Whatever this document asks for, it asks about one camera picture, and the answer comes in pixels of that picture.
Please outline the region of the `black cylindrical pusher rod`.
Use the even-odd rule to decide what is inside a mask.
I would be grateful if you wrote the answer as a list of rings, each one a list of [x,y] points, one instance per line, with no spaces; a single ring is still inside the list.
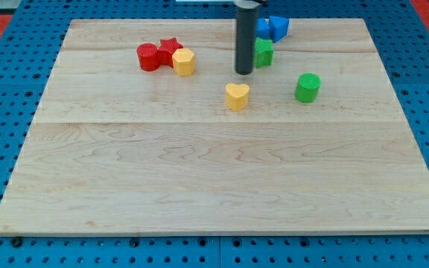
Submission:
[[[258,0],[235,0],[235,71],[248,75],[254,67],[256,25],[261,6]]]

